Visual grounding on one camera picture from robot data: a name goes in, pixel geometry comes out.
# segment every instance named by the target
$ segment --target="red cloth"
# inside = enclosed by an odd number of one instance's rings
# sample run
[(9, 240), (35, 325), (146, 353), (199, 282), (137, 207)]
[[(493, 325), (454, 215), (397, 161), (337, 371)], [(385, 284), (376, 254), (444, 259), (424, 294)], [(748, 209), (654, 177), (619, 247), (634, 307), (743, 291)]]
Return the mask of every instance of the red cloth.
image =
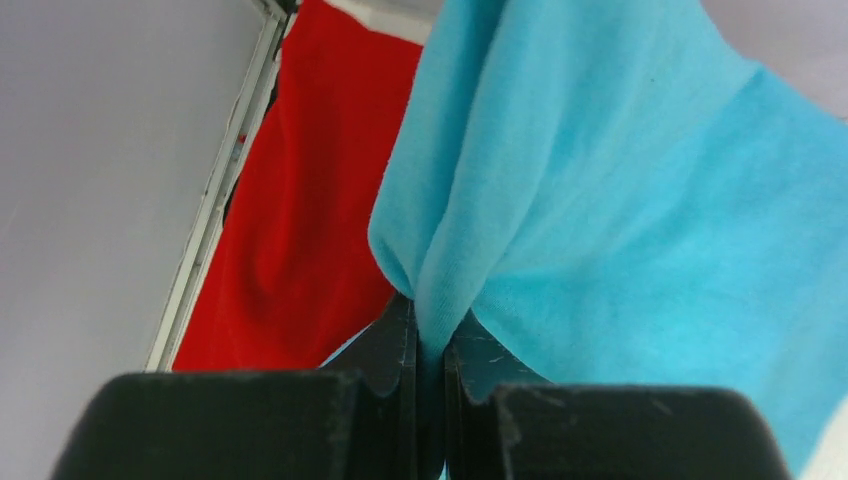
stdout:
[(304, 2), (174, 370), (316, 367), (379, 316), (366, 230), (420, 50)]

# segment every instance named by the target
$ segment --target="blue cloth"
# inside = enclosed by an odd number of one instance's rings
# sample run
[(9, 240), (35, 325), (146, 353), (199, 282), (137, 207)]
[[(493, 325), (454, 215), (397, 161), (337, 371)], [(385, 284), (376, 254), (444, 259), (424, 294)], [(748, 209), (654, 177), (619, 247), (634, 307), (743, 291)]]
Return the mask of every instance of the blue cloth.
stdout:
[(471, 308), (553, 381), (734, 388), (796, 474), (848, 393), (848, 130), (696, 0), (447, 0), (369, 240), (430, 362)]

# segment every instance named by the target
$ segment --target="light blue fabric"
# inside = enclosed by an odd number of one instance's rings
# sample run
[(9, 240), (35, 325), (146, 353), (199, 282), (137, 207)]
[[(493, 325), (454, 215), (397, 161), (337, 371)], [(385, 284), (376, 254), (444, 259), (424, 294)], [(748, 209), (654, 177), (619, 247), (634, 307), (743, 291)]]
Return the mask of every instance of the light blue fabric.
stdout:
[(371, 219), (430, 362), (747, 394), (800, 471), (848, 393), (848, 131), (695, 0), (447, 0)]

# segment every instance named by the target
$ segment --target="gray wall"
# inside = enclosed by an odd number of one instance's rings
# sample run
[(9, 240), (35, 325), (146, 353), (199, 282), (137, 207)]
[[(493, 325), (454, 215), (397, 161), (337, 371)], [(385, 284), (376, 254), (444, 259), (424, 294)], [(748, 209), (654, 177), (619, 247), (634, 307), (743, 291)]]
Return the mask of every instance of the gray wall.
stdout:
[(0, 479), (146, 360), (261, 27), (246, 0), (0, 0)]

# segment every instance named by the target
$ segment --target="gray panel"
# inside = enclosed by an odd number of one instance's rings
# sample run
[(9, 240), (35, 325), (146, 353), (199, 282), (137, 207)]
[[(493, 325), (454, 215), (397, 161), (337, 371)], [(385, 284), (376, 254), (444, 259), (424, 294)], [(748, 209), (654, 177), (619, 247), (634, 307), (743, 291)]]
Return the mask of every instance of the gray panel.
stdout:
[(245, 0), (0, 0), (0, 478), (140, 369), (262, 22)]

